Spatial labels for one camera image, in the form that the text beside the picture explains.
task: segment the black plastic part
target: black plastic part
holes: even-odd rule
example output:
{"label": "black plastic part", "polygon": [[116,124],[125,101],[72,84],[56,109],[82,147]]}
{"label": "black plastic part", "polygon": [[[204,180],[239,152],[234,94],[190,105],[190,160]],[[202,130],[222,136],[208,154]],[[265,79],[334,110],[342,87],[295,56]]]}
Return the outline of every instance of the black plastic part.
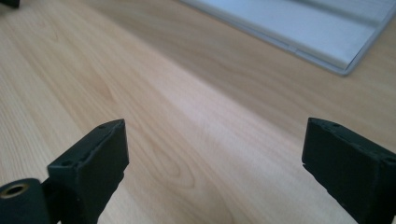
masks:
{"label": "black plastic part", "polygon": [[97,223],[128,163],[123,119],[93,129],[52,162],[49,179],[62,191],[62,223]]}
{"label": "black plastic part", "polygon": [[349,129],[309,119],[304,168],[360,224],[390,224],[396,214],[396,155]]}
{"label": "black plastic part", "polygon": [[0,188],[1,224],[95,224],[129,163],[123,119],[102,124],[48,166]]}
{"label": "black plastic part", "polygon": [[0,3],[3,3],[9,7],[19,7],[20,0],[0,0]]}
{"label": "black plastic part", "polygon": [[0,188],[0,223],[50,224],[40,182],[22,179]]}

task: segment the small hole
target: small hole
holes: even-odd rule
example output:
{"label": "small hole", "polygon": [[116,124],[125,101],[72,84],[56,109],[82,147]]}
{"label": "small hole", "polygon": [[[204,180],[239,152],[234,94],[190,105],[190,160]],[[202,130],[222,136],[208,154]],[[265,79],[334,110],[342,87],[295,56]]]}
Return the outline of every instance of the small hole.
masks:
{"label": "small hole", "polygon": [[69,166],[69,165],[71,165],[71,164],[73,164],[72,161],[63,161],[63,162],[61,163],[62,166]]}
{"label": "small hole", "polygon": [[3,190],[0,193],[0,198],[9,199],[24,193],[29,188],[27,184],[17,184]]}

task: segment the light wood surface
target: light wood surface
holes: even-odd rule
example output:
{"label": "light wood surface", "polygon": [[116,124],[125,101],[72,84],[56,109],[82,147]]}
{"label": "light wood surface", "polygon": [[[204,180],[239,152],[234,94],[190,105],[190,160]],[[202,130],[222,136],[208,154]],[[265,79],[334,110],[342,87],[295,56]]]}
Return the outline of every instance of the light wood surface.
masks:
{"label": "light wood surface", "polygon": [[355,223],[303,168],[305,125],[396,152],[395,62],[396,20],[339,77],[178,1],[0,6],[0,185],[124,118],[131,164],[99,223]]}

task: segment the screw hole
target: screw hole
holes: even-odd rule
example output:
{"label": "screw hole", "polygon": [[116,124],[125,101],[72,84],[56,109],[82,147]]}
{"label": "screw hole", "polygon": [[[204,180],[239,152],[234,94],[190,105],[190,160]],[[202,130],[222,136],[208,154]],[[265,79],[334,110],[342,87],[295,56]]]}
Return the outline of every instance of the screw hole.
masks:
{"label": "screw hole", "polygon": [[22,193],[24,193],[27,189],[29,189],[29,185],[27,184],[17,184],[13,185],[0,193],[0,198],[9,199],[16,197]]}

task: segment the wood grain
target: wood grain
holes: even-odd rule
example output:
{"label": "wood grain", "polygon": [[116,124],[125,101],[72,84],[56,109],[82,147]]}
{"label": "wood grain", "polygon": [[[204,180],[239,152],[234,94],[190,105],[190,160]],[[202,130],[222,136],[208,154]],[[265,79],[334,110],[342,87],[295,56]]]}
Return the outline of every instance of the wood grain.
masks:
{"label": "wood grain", "polygon": [[396,21],[339,77],[173,0],[0,6],[0,185],[125,118],[100,223],[355,223],[302,166],[309,117],[396,152]]}

